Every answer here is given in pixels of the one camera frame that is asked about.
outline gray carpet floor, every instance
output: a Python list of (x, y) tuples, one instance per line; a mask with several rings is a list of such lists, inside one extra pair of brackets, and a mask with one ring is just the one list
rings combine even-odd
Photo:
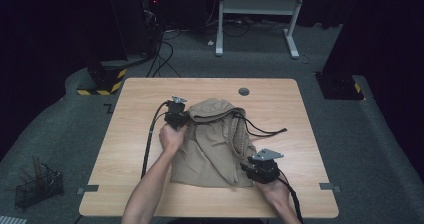
[[(366, 100), (326, 100), (321, 94), (314, 73), (325, 65), (340, 28), (296, 27), (294, 38), (302, 56), (293, 60), (281, 26), (261, 24), (241, 37), (224, 36), (222, 57), (208, 45), (215, 42), (215, 34), (168, 32), (164, 40), (174, 49), (169, 64), (182, 77), (297, 81), (330, 182), (341, 188), (335, 193), (337, 218), (305, 223), (424, 223), (423, 183), (387, 127), (366, 79), (354, 76)], [(244, 29), (226, 26), (225, 31), (238, 35)], [(160, 55), (166, 59), (170, 53), (162, 45)], [(129, 67), (125, 78), (145, 77), (150, 64)], [(76, 89), (86, 76), (85, 69), (69, 76), (66, 95), (33, 120), (0, 163), (0, 216), (36, 224), (74, 223), (79, 218), (82, 195), (76, 191), (88, 182), (112, 116), (104, 105), (113, 108), (119, 98), (119, 91), (79, 96)], [(177, 74), (164, 66), (160, 76)], [(25, 172), (32, 175), (32, 156), (63, 173), (64, 194), (23, 211), (15, 208), (15, 188), (28, 179)], [(82, 217), (78, 223), (119, 222), (119, 217)]]

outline black cable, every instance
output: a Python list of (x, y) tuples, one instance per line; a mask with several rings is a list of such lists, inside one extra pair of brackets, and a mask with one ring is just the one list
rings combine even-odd
[(141, 178), (143, 178), (143, 176), (146, 174), (147, 161), (149, 159), (149, 152), (150, 152), (150, 144), (152, 143), (153, 129), (155, 128), (155, 123), (156, 123), (157, 118), (158, 118), (157, 115), (158, 115), (160, 109), (162, 109), (162, 107), (165, 106), (166, 104), (168, 104), (168, 101), (162, 103), (159, 106), (159, 108), (156, 110), (155, 115), (153, 116), (152, 124), (150, 125), (150, 129), (149, 129), (149, 136), (147, 138), (146, 150), (144, 152), (144, 161), (143, 161), (143, 169), (141, 170)]
[(175, 74), (177, 74), (177, 76), (178, 77), (182, 77), (172, 66), (171, 66), (171, 64), (169, 63), (169, 61), (168, 61), (168, 63), (166, 63), (168, 66), (169, 66), (169, 68), (171, 68), (174, 72), (175, 72)]
[(159, 47), (158, 47), (158, 49), (157, 49), (157, 51), (156, 51), (155, 59), (153, 59), (152, 65), (150, 66), (149, 72), (147, 73), (146, 77), (149, 77), (150, 72), (152, 72), (153, 66), (155, 65), (156, 59), (157, 59), (157, 58), (158, 58), (158, 56), (159, 56), (159, 52), (160, 52), (160, 49), (161, 49), (161, 47), (162, 47), (162, 38), (163, 38), (163, 34), (164, 34), (164, 32), (162, 32), (162, 34), (161, 34), (161, 36), (160, 36), (160, 40), (159, 40)]
[(245, 31), (243, 33), (241, 33), (239, 35), (232, 35), (232, 34), (229, 34), (228, 32), (225, 32), (225, 31), (222, 31), (222, 32), (229, 37), (242, 37), (242, 36), (246, 35), (250, 30), (250, 25), (246, 21), (244, 21), (242, 19), (242, 23), (246, 24), (247, 28), (245, 29)]
[(249, 131), (249, 128), (247, 127), (247, 124), (246, 124), (246, 131), (247, 131), (247, 133), (249, 133), (250, 135), (252, 135), (252, 136), (257, 136), (257, 137), (271, 137), (271, 136), (275, 136), (275, 135), (277, 135), (277, 134), (279, 134), (279, 133), (282, 133), (282, 132), (286, 132), (287, 131), (287, 128), (283, 128), (283, 129), (281, 129), (281, 130), (278, 130), (278, 131), (272, 131), (272, 132), (269, 132), (269, 131), (264, 131), (264, 130), (262, 130), (262, 129), (260, 129), (260, 128), (258, 128), (258, 127), (256, 127), (255, 125), (253, 125), (253, 123), (251, 122), (251, 121), (249, 121), (249, 119), (247, 119), (243, 114), (241, 114), (240, 112), (238, 112), (238, 111), (234, 111), (234, 113), (233, 113), (233, 115), (234, 115), (234, 117), (235, 118), (241, 118), (241, 119), (243, 119), (245, 122), (248, 122), (253, 128), (255, 128), (256, 130), (258, 130), (258, 131), (260, 131), (260, 132), (262, 132), (262, 133), (265, 133), (265, 134), (267, 134), (267, 135), (260, 135), (260, 134), (255, 134), (255, 133), (252, 133), (252, 132), (250, 132)]
[(76, 219), (75, 220), (75, 222), (74, 222), (74, 224), (78, 224), (78, 222), (81, 220), (81, 218), (83, 217), (83, 215), (80, 215), (79, 217), (78, 217), (78, 219)]
[(271, 24), (271, 26), (269, 26), (269, 27), (255, 27), (255, 26), (250, 25), (250, 30), (252, 30), (252, 31), (275, 31), (275, 30), (283, 29), (284, 27), (286, 27), (288, 25), (286, 23), (284, 25), (281, 25), (279, 27), (274, 28), (278, 24), (282, 24), (282, 23), (275, 22), (274, 24)]
[(290, 185), (289, 179), (287, 179), (286, 175), (284, 174), (283, 171), (280, 170), (280, 168), (278, 168), (278, 170), (280, 171), (281, 175), (283, 175), (284, 179), (287, 180), (287, 184)]
[(160, 75), (160, 67), (161, 67), (161, 60), (163, 60), (163, 58), (161, 57), (161, 55), (160, 55), (160, 53), (158, 54), (159, 55), (159, 61), (158, 61), (158, 67), (156, 68), (156, 70), (155, 70), (155, 72), (153, 73), (153, 76), (152, 77), (155, 77), (156, 76), (156, 71), (157, 71), (157, 73), (158, 73), (158, 75), (159, 75), (159, 77), (161, 77), (161, 75)]
[(165, 60), (165, 62), (164, 63), (162, 63), (157, 69), (156, 69), (156, 71), (153, 73), (153, 77), (156, 75), (156, 73), (158, 73), (159, 72), (159, 70), (163, 67), (163, 66), (165, 66), (166, 64), (168, 64), (168, 61), (171, 59), (171, 57), (172, 57), (172, 55), (174, 54), (174, 48), (172, 47), (172, 45), (171, 44), (169, 44), (168, 42), (162, 42), (162, 43), (164, 43), (164, 44), (166, 44), (166, 45), (168, 45), (170, 48), (171, 48), (171, 54), (169, 55), (169, 57)]
[(281, 178), (277, 178), (280, 182), (282, 182), (290, 191), (290, 194), (293, 198), (293, 203), (294, 203), (294, 209), (296, 210), (296, 215), (297, 215), (297, 219), (300, 221), (300, 223), (303, 224), (303, 217), (302, 217), (302, 213), (300, 212), (300, 203), (299, 203), (299, 199), (297, 198), (296, 192), (294, 191), (294, 189), (288, 184), (288, 182), (285, 182), (283, 179)]
[(208, 22), (211, 20), (211, 18), (213, 16), (213, 12), (215, 11), (215, 6), (216, 6), (216, 0), (213, 0), (213, 6), (212, 6), (211, 15), (209, 16), (208, 20), (205, 22), (205, 25), (207, 25)]

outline metal frame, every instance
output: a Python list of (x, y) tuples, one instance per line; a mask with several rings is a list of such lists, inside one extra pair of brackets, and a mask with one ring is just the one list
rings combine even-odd
[(296, 44), (293, 40), (293, 31), (299, 16), (303, 0), (219, 0), (218, 32), (216, 35), (216, 56), (224, 53), (223, 16), (224, 13), (238, 14), (268, 14), (268, 15), (291, 15), (288, 29), (284, 29), (290, 54), (293, 59), (299, 58)]

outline table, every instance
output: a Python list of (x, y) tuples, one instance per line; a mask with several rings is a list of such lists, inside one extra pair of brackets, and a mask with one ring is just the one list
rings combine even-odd
[[(240, 88), (250, 94), (242, 96)], [(333, 218), (338, 207), (299, 92), (291, 79), (129, 78), (125, 81), (80, 205), (84, 216), (121, 216), (138, 183), (153, 115), (172, 95), (188, 100), (186, 108), (210, 97), (222, 98), (246, 110), (256, 126), (288, 131), (270, 138), (251, 137), (258, 150), (284, 154), (276, 159), (297, 192), (305, 218)], [(155, 127), (148, 168), (162, 148)], [(155, 216), (173, 217), (275, 217), (255, 187), (204, 188), (170, 183), (170, 172)]]
[(299, 58), (296, 44), (293, 40), (293, 30), (299, 16), (303, 0), (219, 0), (218, 31), (216, 35), (215, 54), (224, 53), (223, 20), (225, 13), (264, 14), (292, 16), (288, 29), (284, 29), (284, 37), (293, 59)]

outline fabric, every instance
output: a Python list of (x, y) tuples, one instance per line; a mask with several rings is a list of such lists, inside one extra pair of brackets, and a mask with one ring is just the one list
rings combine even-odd
[(252, 180), (241, 169), (256, 153), (243, 119), (246, 114), (223, 99), (207, 99), (189, 108), (192, 121), (172, 163), (171, 181), (204, 187), (246, 187)]

